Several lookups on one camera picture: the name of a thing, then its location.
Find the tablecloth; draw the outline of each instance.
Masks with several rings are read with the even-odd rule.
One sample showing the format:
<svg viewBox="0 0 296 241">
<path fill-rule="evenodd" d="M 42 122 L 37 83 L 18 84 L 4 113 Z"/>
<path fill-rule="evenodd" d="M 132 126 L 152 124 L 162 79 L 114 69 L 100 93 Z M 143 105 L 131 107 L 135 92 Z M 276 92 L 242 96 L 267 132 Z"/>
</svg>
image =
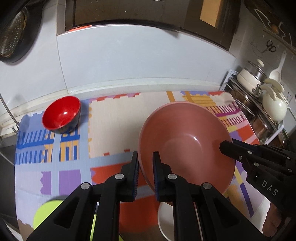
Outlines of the tablecloth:
<svg viewBox="0 0 296 241">
<path fill-rule="evenodd" d="M 33 231 L 34 215 L 43 203 L 69 195 L 82 182 L 102 183 L 120 172 L 137 150 L 147 117 L 174 101 L 202 105 L 219 117 L 232 138 L 259 143 L 232 96 L 220 91 L 130 93 L 82 100 L 77 128 L 63 135 L 43 127 L 42 113 L 26 115 L 15 154 L 16 212 L 24 240 Z M 246 182 L 246 175 L 237 162 L 225 196 L 250 219 L 264 197 Z M 120 205 L 120 231 L 140 233 L 156 226 L 158 206 L 140 173 L 136 201 Z"/>
</svg>

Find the pink bowl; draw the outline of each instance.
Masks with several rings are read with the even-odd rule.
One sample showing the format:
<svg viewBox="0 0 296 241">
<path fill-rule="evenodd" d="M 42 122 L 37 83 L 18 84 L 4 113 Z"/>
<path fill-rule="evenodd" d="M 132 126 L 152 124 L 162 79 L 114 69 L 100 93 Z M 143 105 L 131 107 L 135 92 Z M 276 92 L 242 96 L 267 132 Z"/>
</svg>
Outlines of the pink bowl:
<svg viewBox="0 0 296 241">
<path fill-rule="evenodd" d="M 209 110 L 190 102 L 172 102 L 155 110 L 144 123 L 138 146 L 140 167 L 154 190 L 152 154 L 188 182 L 211 183 L 224 193 L 231 183 L 235 160 L 219 150 L 232 141 L 224 124 Z"/>
</svg>

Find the strainer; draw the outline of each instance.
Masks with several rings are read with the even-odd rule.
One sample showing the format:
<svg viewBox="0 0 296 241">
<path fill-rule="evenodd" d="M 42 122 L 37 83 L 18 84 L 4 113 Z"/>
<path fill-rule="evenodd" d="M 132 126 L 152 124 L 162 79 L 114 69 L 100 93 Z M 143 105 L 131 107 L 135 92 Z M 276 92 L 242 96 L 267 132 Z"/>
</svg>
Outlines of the strainer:
<svg viewBox="0 0 296 241">
<path fill-rule="evenodd" d="M 20 42 L 27 23 L 27 9 L 23 8 L 0 35 L 0 56 L 10 57 Z"/>
</svg>

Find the white ladle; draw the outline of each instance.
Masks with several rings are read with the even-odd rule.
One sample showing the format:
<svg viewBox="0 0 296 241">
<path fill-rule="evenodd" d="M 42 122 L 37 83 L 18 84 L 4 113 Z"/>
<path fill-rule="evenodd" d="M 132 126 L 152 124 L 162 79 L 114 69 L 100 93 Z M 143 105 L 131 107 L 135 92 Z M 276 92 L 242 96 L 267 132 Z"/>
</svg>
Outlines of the white ladle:
<svg viewBox="0 0 296 241">
<path fill-rule="evenodd" d="M 284 65 L 286 56 L 287 56 L 287 52 L 285 50 L 283 52 L 283 54 L 281 55 L 281 61 L 279 63 L 279 66 L 276 69 L 274 69 L 273 71 L 270 72 L 270 74 L 269 74 L 269 78 L 270 79 L 274 79 L 277 82 L 280 82 L 281 81 L 281 69 L 282 69 L 282 67 Z"/>
</svg>

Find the bowl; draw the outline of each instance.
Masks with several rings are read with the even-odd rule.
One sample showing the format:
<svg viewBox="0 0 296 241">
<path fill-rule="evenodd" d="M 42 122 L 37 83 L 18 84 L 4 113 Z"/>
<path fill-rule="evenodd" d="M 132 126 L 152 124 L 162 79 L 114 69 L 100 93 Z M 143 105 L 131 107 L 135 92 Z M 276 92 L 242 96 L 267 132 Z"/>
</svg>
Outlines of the bowl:
<svg viewBox="0 0 296 241">
<path fill-rule="evenodd" d="M 81 104 L 78 98 L 62 97 L 47 107 L 42 116 L 42 124 L 55 133 L 69 133 L 77 126 L 80 112 Z"/>
<path fill-rule="evenodd" d="M 235 160 L 220 152 L 220 143 L 232 141 L 224 124 L 206 108 L 190 102 L 172 102 L 155 110 L 144 123 L 138 146 L 139 163 L 154 190 L 152 154 L 189 183 L 211 183 L 224 193 L 231 183 Z"/>
</svg>

